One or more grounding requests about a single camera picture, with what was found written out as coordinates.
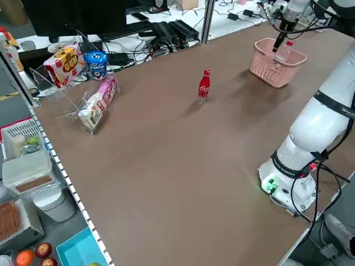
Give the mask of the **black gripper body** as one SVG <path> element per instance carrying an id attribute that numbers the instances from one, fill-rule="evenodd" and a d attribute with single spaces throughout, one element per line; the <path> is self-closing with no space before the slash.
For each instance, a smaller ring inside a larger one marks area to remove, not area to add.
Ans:
<path id="1" fill-rule="evenodd" d="M 281 23 L 279 25 L 280 33 L 292 33 L 295 29 L 297 22 L 290 22 L 284 18 L 281 19 Z"/>

